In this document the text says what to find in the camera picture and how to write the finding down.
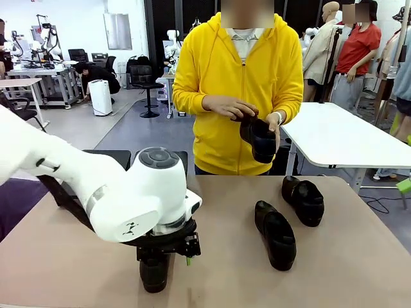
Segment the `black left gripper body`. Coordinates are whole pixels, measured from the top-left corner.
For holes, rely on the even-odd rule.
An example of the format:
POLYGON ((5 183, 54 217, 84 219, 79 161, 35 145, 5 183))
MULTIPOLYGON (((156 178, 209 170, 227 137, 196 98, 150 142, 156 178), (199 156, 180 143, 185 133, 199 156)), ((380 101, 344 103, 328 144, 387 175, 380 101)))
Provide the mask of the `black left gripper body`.
POLYGON ((161 255, 177 253, 188 259, 201 255, 200 241, 197 232, 189 235, 173 234, 150 237, 146 242, 136 246, 137 260, 159 259, 161 255))

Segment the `black leather strap shoe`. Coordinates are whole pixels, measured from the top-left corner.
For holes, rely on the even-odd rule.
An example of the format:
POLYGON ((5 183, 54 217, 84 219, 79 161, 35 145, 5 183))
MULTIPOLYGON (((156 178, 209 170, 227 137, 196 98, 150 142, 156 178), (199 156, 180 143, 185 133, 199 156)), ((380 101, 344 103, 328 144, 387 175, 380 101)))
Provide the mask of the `black leather strap shoe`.
POLYGON ((159 293, 165 289, 168 282, 170 254, 160 254, 153 258, 139 261, 139 272, 144 290, 149 293, 159 293))
POLYGON ((286 176, 283 178, 281 195, 302 224, 307 227, 320 225, 324 214, 324 197, 314 183, 286 176))
POLYGON ((263 238, 273 268, 288 271, 296 254, 296 240, 287 219, 271 204, 259 200, 254 207, 254 223, 263 238))
POLYGON ((240 137, 251 145, 255 161, 269 164, 276 154, 275 134, 269 130, 269 125, 262 119, 240 123, 240 137))

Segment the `yellow-sleeved right forearm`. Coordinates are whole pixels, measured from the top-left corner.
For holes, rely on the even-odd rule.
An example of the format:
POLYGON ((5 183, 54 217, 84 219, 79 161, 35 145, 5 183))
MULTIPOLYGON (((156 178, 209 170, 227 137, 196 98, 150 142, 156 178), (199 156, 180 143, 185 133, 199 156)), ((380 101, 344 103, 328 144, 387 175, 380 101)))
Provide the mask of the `yellow-sleeved right forearm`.
POLYGON ((173 102, 179 112, 187 114, 201 114, 207 112, 203 107, 205 94, 177 89, 173 91, 173 102))

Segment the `yellow-green object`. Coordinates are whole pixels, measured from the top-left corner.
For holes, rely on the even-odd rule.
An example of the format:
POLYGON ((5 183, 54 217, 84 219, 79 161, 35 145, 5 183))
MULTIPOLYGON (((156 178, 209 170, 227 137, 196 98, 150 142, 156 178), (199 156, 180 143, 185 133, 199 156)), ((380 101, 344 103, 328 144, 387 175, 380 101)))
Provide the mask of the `yellow-green object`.
POLYGON ((392 126, 390 128, 390 134, 394 135, 396 130, 398 129, 398 126, 400 125, 401 122, 401 114, 399 112, 396 112, 396 115, 394 117, 394 120, 392 122, 392 126))

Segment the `white folding table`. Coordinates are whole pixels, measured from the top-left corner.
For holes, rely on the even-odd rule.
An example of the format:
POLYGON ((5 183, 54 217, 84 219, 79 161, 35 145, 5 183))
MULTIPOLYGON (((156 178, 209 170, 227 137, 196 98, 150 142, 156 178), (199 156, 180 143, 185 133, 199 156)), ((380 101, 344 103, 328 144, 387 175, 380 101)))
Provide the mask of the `white folding table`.
POLYGON ((292 141, 287 176, 297 151, 314 166, 353 168, 349 185, 356 193, 369 168, 411 169, 410 146, 333 103, 302 103, 282 129, 292 141))

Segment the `white slanted pole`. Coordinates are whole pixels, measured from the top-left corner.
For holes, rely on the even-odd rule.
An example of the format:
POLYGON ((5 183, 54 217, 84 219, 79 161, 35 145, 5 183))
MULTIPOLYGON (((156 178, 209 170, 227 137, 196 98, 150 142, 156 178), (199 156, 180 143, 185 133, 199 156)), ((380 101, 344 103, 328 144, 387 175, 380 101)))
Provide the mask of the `white slanted pole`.
POLYGON ((401 50, 402 50, 403 44, 405 42, 405 37, 407 34, 408 18, 409 18, 410 9, 411 9, 411 0, 405 0, 405 11, 403 14, 403 21, 401 23, 401 31, 400 31, 399 38, 398 38, 398 46, 396 48, 396 53, 393 58, 393 63, 392 63, 393 67, 397 67, 399 63, 401 50))

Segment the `mannequin in beige coat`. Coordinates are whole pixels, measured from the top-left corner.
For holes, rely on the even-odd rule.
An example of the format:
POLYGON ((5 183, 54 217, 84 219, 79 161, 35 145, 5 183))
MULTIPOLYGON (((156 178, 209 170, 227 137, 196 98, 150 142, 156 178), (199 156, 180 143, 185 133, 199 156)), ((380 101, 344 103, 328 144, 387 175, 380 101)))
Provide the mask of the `mannequin in beige coat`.
POLYGON ((319 28, 319 36, 313 40, 308 49, 308 54, 303 57, 304 75, 304 102, 314 101, 315 95, 321 95, 328 53, 329 31, 332 25, 340 21, 336 18, 340 4, 336 1, 326 3, 322 7, 322 20, 324 24, 319 28))

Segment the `purple cloth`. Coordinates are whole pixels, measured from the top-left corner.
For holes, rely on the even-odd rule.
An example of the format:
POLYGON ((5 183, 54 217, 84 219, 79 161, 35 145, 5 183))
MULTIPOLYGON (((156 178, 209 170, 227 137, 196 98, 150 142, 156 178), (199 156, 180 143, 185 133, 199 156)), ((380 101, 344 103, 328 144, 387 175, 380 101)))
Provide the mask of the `purple cloth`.
POLYGON ((35 180, 11 178, 0 185, 0 242, 47 193, 35 180))

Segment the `white air purifier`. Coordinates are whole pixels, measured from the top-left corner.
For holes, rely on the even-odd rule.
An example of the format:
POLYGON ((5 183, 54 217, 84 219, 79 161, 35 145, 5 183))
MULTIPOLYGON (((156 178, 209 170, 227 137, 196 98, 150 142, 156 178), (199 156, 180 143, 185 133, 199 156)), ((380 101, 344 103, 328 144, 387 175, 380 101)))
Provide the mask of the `white air purifier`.
POLYGON ((95 116, 108 116, 112 113, 109 83, 106 80, 93 80, 89 84, 92 108, 95 116))

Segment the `person in yellow hoodie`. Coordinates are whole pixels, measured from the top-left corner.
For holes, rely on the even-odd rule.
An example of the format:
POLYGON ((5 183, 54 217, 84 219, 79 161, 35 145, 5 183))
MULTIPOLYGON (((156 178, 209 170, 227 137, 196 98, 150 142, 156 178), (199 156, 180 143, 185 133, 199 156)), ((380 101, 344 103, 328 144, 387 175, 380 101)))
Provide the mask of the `person in yellow hoodie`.
MULTIPOLYGON (((177 89, 230 96, 275 112, 275 99, 302 93, 302 48, 297 32, 274 11, 274 0, 221 0, 221 10, 183 41, 173 83, 177 89)), ((254 160, 240 123, 215 112, 195 116, 197 175, 265 175, 272 162, 254 160)))

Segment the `person in black clothes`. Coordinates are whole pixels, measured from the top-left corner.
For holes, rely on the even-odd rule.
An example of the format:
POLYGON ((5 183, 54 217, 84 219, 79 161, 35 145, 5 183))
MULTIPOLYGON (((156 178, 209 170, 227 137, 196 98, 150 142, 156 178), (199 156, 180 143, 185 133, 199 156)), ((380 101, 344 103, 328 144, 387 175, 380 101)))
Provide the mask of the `person in black clothes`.
POLYGON ((96 65, 88 64, 87 62, 78 62, 74 65, 74 69, 81 77, 83 96, 85 101, 91 100, 89 83, 95 80, 105 80, 108 82, 110 94, 117 94, 121 86, 115 75, 108 70, 96 65))

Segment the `black folding office chair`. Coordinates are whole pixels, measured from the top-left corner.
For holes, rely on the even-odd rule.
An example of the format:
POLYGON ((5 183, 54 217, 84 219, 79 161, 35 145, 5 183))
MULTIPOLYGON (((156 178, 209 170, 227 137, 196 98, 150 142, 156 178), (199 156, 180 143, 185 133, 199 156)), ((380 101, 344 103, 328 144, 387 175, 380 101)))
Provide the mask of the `black folding office chair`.
POLYGON ((37 118, 37 112, 35 110, 29 109, 30 101, 28 98, 8 99, 3 93, 0 93, 0 104, 9 109, 15 115, 19 116, 24 121, 28 121, 30 119, 36 120, 41 130, 43 132, 46 132, 44 126, 37 118))

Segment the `beige-top white-leg desk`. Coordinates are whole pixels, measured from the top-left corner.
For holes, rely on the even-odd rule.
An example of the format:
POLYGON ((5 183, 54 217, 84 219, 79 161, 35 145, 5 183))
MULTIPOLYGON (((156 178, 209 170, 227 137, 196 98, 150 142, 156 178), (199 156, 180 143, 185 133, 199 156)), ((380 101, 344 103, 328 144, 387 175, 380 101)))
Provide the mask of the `beige-top white-leg desk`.
POLYGON ((49 121, 45 121, 42 116, 42 112, 40 110, 40 105, 39 103, 42 103, 42 97, 41 93, 39 90, 39 82, 41 81, 41 78, 19 78, 19 79, 5 79, 5 80, 0 80, 0 89, 9 89, 10 92, 13 91, 14 88, 18 87, 24 87, 24 88, 29 88, 31 90, 31 93, 33 95, 34 103, 35 103, 35 108, 37 110, 40 123, 43 127, 47 126, 49 124, 49 121))

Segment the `person in black t-shirt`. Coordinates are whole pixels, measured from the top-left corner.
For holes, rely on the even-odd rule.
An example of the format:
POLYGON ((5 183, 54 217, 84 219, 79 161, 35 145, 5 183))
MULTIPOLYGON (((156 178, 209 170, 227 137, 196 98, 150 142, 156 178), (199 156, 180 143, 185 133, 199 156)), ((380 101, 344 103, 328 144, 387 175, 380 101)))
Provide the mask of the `person in black t-shirt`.
POLYGON ((4 27, 4 20, 0 19, 0 80, 5 79, 6 72, 13 69, 12 56, 5 47, 4 27))

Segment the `grey framed wall panel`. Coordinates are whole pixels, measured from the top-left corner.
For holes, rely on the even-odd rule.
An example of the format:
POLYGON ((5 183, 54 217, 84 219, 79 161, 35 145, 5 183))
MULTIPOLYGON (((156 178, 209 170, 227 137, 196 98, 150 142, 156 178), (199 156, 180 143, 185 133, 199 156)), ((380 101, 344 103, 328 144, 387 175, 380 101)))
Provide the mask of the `grey framed wall panel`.
POLYGON ((104 13, 105 32, 109 50, 132 50, 128 14, 104 13))

